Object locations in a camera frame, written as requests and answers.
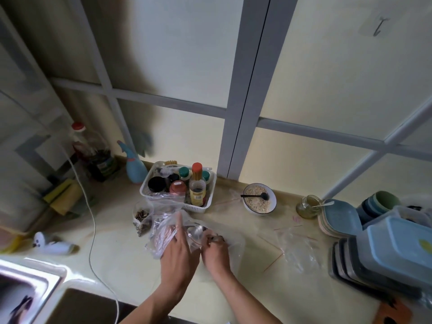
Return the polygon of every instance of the red lid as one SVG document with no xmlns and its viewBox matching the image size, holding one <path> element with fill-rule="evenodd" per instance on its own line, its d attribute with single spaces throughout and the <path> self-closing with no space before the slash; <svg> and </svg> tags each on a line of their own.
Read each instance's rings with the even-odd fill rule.
<svg viewBox="0 0 432 324">
<path fill-rule="evenodd" d="M 84 124 L 83 124 L 83 123 L 80 123 L 80 122 L 74 122 L 74 123 L 72 124 L 72 128 L 73 128 L 73 130 L 75 130 L 75 131 L 82 130 L 82 129 L 84 128 Z"/>
<path fill-rule="evenodd" d="M 203 166 L 201 163 L 196 162 L 192 165 L 192 172 L 198 173 L 199 171 L 202 171 L 202 170 L 203 170 Z"/>
<path fill-rule="evenodd" d="M 187 187 L 182 180 L 175 180 L 169 187 L 171 193 L 186 193 Z"/>
</svg>

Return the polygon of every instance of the hand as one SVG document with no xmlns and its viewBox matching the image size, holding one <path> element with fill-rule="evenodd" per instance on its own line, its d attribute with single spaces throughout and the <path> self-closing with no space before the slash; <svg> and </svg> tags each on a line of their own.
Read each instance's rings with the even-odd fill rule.
<svg viewBox="0 0 432 324">
<path fill-rule="evenodd" d="M 212 241 L 214 236 L 211 230 L 204 232 L 202 240 L 202 261 L 215 281 L 226 275 L 232 275 L 230 268 L 230 255 L 228 253 L 228 244 L 222 237 L 219 240 Z"/>
<path fill-rule="evenodd" d="M 170 241 L 161 257 L 162 294 L 172 296 L 175 304 L 179 303 L 186 292 L 187 286 L 200 263 L 201 250 L 192 253 L 186 240 L 186 233 L 182 225 L 181 213 L 177 213 L 176 236 Z"/>
</svg>

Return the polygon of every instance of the spray bottle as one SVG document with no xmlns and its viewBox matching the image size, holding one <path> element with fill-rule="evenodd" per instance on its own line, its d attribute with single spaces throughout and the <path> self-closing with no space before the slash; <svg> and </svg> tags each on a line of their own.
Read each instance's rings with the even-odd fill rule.
<svg viewBox="0 0 432 324">
<path fill-rule="evenodd" d="M 117 143 L 121 147 L 121 150 L 126 152 L 126 172 L 128 178 L 132 181 L 132 183 L 143 183 L 148 174 L 147 168 L 144 166 L 138 155 L 133 152 L 126 144 L 124 144 L 122 141 L 117 141 Z"/>
</svg>

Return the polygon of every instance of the green bottle cap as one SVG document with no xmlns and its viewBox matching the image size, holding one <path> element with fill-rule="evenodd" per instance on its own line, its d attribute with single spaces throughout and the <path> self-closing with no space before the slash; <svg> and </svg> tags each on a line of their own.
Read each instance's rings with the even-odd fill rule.
<svg viewBox="0 0 432 324">
<path fill-rule="evenodd" d="M 203 172 L 202 179 L 208 182 L 208 180 L 210 179 L 210 173 L 208 171 L 202 171 L 202 172 Z"/>
<path fill-rule="evenodd" d="M 188 177 L 188 175 L 189 175 L 189 168 L 187 168 L 187 167 L 181 167 L 178 170 L 178 173 L 180 174 L 180 177 L 183 177 L 183 178 Z"/>
</svg>

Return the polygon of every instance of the yellow sticker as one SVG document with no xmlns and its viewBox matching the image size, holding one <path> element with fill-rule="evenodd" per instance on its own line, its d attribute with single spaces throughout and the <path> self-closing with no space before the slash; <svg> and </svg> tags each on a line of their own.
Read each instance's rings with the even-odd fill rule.
<svg viewBox="0 0 432 324">
<path fill-rule="evenodd" d="M 429 254 L 432 254 L 432 244 L 429 241 L 426 240 L 419 240 L 420 246 L 423 248 L 424 251 L 426 251 Z"/>
</svg>

